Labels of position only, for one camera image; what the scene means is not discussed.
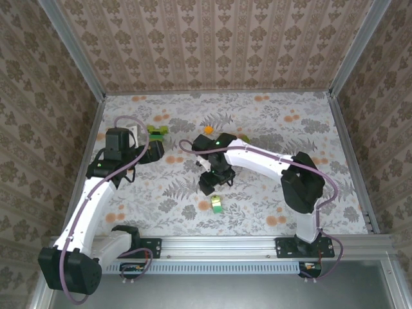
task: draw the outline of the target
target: table surface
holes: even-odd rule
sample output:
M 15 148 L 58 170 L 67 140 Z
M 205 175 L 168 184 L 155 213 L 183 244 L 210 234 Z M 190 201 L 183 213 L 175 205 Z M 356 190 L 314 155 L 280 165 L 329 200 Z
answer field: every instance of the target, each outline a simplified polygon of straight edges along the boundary
M 226 93 L 117 96 L 106 106 L 93 158 L 105 146 L 105 133 L 120 115 L 146 125 L 168 126 L 164 157 L 137 166 L 134 183 L 122 181 L 104 209 L 97 235 L 118 224 L 136 226 L 143 236 L 293 235 L 296 223 L 279 183 L 235 168 L 234 185 L 217 186 L 223 212 L 214 214 L 210 196 L 199 190 L 202 169 L 178 142 L 194 140 L 205 126 L 212 138 L 226 132 L 246 135 L 252 145 L 276 153 L 308 153 L 339 188 L 339 197 L 321 209 L 321 226 L 332 234 L 367 234 L 326 93 Z M 134 125 L 121 120 L 119 126 Z M 144 142 L 143 134 L 138 141 Z M 332 195 L 326 185 L 323 198 Z

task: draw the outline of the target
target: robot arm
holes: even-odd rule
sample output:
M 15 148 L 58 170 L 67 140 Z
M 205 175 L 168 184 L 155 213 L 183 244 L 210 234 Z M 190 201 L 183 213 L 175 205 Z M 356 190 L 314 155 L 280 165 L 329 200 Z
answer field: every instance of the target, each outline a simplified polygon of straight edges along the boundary
M 214 192 L 214 186 L 233 184 L 235 172 L 232 166 L 240 166 L 274 179 L 282 185 L 286 204 L 295 211 L 297 218 L 296 236 L 306 243 L 313 243 L 319 234 L 316 225 L 315 206 L 323 194 L 324 179 L 306 169 L 291 164 L 275 161 L 264 154 L 274 155 L 282 159 L 297 162 L 315 168 L 316 166 L 306 153 L 296 156 L 277 154 L 249 145 L 234 135 L 221 134 L 216 140 L 200 135 L 192 145 L 193 151 L 206 151 L 224 147 L 240 147 L 225 152 L 201 154 L 198 162 L 206 169 L 200 176 L 200 189 L 206 195 Z
M 88 167 L 82 196 L 71 220 L 52 248 L 42 248 L 38 261 L 49 288 L 62 290 L 59 260 L 69 231 L 73 226 L 75 226 L 75 230 L 70 238 L 71 241 L 64 260 L 64 277 L 70 292 L 91 295 L 100 283 L 103 268 L 106 268 L 121 253 L 139 248 L 138 229 L 121 225 L 115 227 L 98 247 L 92 247 L 104 206 L 113 197 L 123 178 L 129 182 L 135 180 L 134 166 L 129 168 L 133 171 L 132 180 L 126 176 L 127 171 L 123 171 L 98 187 L 88 200 L 78 222 L 75 222 L 75 217 L 83 202 L 88 199 L 92 188 L 112 172 L 130 164 L 144 150 L 144 146 L 129 145 L 130 134 L 131 132 L 124 128 L 113 128 L 107 131 L 106 147 L 99 151 Z M 162 143 L 158 140 L 152 141 L 149 143 L 149 149 L 138 163 L 147 164 L 158 161 L 163 157 L 163 154 Z

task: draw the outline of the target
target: purple cable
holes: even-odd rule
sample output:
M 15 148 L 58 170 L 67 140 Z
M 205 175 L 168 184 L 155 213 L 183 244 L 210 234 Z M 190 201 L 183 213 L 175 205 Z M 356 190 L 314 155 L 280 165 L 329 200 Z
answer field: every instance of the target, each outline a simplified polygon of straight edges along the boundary
M 112 177 L 116 176 L 118 173 L 121 173 L 122 171 L 125 171 L 126 169 L 128 169 L 129 167 L 135 165 L 140 159 L 141 157 L 143 157 L 143 155 L 145 154 L 145 152 L 147 151 L 147 149 L 149 148 L 149 132 L 147 132 L 147 129 L 144 125 L 144 123 L 142 121 L 140 121 L 139 119 L 137 119 L 136 117 L 133 116 L 119 116 L 115 119 L 115 127 L 117 127 L 117 122 L 120 119 L 131 119 L 136 121 L 139 126 L 141 126 L 144 130 L 144 133 L 146 135 L 146 144 L 143 148 L 143 151 L 137 156 L 137 158 L 135 158 L 132 162 L 130 162 L 129 164 L 119 168 L 117 171 L 114 171 L 113 173 L 111 173 L 109 176 L 103 178 L 101 181 L 98 182 L 98 184 L 96 184 L 96 186 L 94 186 L 94 188 L 92 188 L 92 190 L 90 190 L 89 194 L 87 195 L 88 198 L 86 198 L 83 201 L 83 204 L 80 206 L 80 209 L 78 211 L 78 213 L 76 214 L 75 219 L 73 220 L 73 225 L 70 228 L 68 237 L 66 239 L 66 242 L 64 243 L 63 249 L 62 249 L 62 253 L 60 255 L 60 260 L 59 260 L 59 275 L 60 275 L 60 282 L 62 285 L 62 289 L 64 294 L 66 295 L 66 297 L 75 305 L 79 305 L 79 304 L 84 304 L 84 302 L 87 300 L 88 295 L 86 295 L 84 297 L 84 299 L 82 299 L 81 301 L 77 301 L 76 299 L 74 299 L 71 294 L 70 291 L 68 290 L 67 284 L 66 284 L 66 278 L 64 277 L 64 258 L 66 257 L 66 252 L 67 252 L 67 248 L 69 247 L 70 241 L 71 241 L 71 237 L 73 236 L 73 233 L 75 232 L 77 223 L 80 220 L 80 216 L 82 215 L 82 212 L 84 210 L 84 208 L 86 208 L 86 204 L 88 203 L 88 201 L 91 199 L 91 196 L 93 195 L 94 192 L 96 192 L 96 190 L 105 182 L 109 181 Z
M 194 155 L 207 155 L 207 154 L 210 154 L 210 153 L 220 153 L 220 152 L 222 152 L 222 151 L 228 151 L 228 150 L 245 150 L 245 148 L 244 148 L 244 147 L 241 147 L 241 146 L 231 146 L 231 147 L 224 147 L 224 148 L 213 149 L 213 150 L 193 151 L 193 150 L 188 150 L 188 149 L 184 148 L 184 147 L 182 146 L 183 143 L 188 143 L 189 145 L 192 145 L 192 142 L 191 142 L 190 140 L 180 140 L 180 141 L 179 141 L 179 147 L 180 147 L 181 150 L 185 151 L 186 153 L 191 153 L 191 154 L 194 154 Z M 316 227 L 317 227 L 317 230 L 318 230 L 322 235 L 324 235 L 324 236 L 326 236 L 326 237 L 329 237 L 330 239 L 336 241 L 336 242 L 339 244 L 339 246 L 341 247 L 341 251 L 339 252 L 339 255 L 338 255 L 337 259 L 336 259 L 336 263 L 335 263 L 334 266 L 331 268 L 331 270 L 329 270 L 325 275 L 322 275 L 322 276 L 316 278 L 316 280 L 319 280 L 319 279 L 322 279 L 322 278 L 324 278 L 324 277 L 326 277 L 326 276 L 329 276 L 329 275 L 332 273 L 332 271 L 335 270 L 336 266 L 339 264 L 339 262 L 340 262 L 341 259 L 342 259 L 342 256 L 343 256 L 343 244 L 342 244 L 342 242 L 341 242 L 340 240 L 338 240 L 337 238 L 335 238 L 335 237 L 333 237 L 333 236 L 328 235 L 327 233 L 323 232 L 323 230 L 320 228 L 320 214 L 319 214 L 319 209 L 320 209 L 321 207 L 325 206 L 327 203 L 330 203 L 331 201 L 333 201 L 334 199 L 336 199 L 336 197 L 337 197 L 337 195 L 338 195 L 338 188 L 337 188 L 337 186 L 336 186 L 336 183 L 335 183 L 328 175 L 320 172 L 320 171 L 317 170 L 317 169 L 314 169 L 313 167 L 306 166 L 306 165 L 303 165 L 303 164 L 300 164 L 300 163 L 297 163 L 297 162 L 293 162 L 293 161 L 290 161 L 290 160 L 287 160 L 287 159 L 282 159 L 282 158 L 280 158 L 280 157 L 278 157 L 278 156 L 275 156 L 275 155 L 273 155 L 273 154 L 266 153 L 266 152 L 261 151 L 261 150 L 259 150 L 259 149 L 247 148 L 247 151 L 251 151 L 251 152 L 253 152 L 253 153 L 257 153 L 257 154 L 259 154 L 259 155 L 263 155 L 263 156 L 265 156 L 265 157 L 267 157 L 267 158 L 271 158 L 271 159 L 273 159 L 273 160 L 275 160 L 275 161 L 282 162 L 282 163 L 286 163 L 286 164 L 290 164 L 290 165 L 294 165 L 294 166 L 299 167 L 299 168 L 301 168 L 301 169 L 306 169 L 307 171 L 310 171 L 310 172 L 313 172 L 313 173 L 315 173 L 315 174 L 318 174 L 319 176 L 322 176 L 323 178 L 325 178 L 325 179 L 328 181 L 328 183 L 333 187 L 333 196 L 332 196 L 331 198 L 328 198 L 326 201 L 323 201 L 322 203 L 320 203 L 320 204 L 316 207 Z
M 150 254 L 150 260 L 148 262 L 148 264 L 146 265 L 146 267 L 143 269 L 143 271 L 139 274 L 139 276 L 136 279 L 140 279 L 150 268 L 150 265 L 152 265 L 153 262 L 153 252 L 152 250 L 150 250 L 149 248 L 139 248 L 136 250 L 132 250 L 130 252 L 125 252 L 121 255 L 119 255 L 120 258 L 124 257 L 124 256 L 130 256 L 131 254 L 135 254 L 137 252 L 141 252 L 141 251 L 146 251 Z M 124 271 L 129 268 L 129 267 L 125 267 L 122 269 L 122 272 L 120 273 L 120 276 L 122 277 L 122 279 L 124 279 Z

